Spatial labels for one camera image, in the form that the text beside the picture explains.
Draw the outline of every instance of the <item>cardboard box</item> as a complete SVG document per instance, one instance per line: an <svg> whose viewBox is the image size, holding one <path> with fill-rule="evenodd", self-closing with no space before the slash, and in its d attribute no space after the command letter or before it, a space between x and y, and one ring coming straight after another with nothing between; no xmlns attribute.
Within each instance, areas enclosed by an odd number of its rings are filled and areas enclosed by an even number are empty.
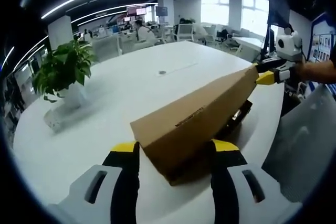
<svg viewBox="0 0 336 224"><path fill-rule="evenodd" d="M258 77L251 66L131 123L135 139L171 185L209 173L211 153L204 146L246 102Z"/></svg>

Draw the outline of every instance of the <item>potted plant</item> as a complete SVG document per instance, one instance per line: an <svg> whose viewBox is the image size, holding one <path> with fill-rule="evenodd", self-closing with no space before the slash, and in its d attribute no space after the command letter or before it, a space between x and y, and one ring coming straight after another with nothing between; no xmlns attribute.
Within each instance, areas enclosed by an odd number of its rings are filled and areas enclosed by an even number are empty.
<svg viewBox="0 0 336 224"><path fill-rule="evenodd" d="M55 95L63 98L67 107L79 107L85 99L85 76L91 77L90 67L95 60L90 52L91 47L81 48L76 40L49 52L33 77L35 91L46 101L56 102L48 97Z"/></svg>

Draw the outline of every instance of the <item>round table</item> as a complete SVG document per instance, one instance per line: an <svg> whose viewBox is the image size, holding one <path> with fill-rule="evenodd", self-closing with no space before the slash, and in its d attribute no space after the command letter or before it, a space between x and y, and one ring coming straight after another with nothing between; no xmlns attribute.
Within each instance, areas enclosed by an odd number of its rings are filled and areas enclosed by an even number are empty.
<svg viewBox="0 0 336 224"><path fill-rule="evenodd" d="M225 52L175 42L135 51L92 67L86 79L88 104L66 128L54 133L43 121L51 104L42 98L19 120L14 155L28 187L44 204L59 203L70 184L102 164L118 143L134 140L130 122L251 63ZM273 142L282 107L283 84L257 86L237 145L247 162L261 166ZM210 176L171 187L140 150L138 223L213 223ZM195 209L202 209L195 215Z"/></svg>

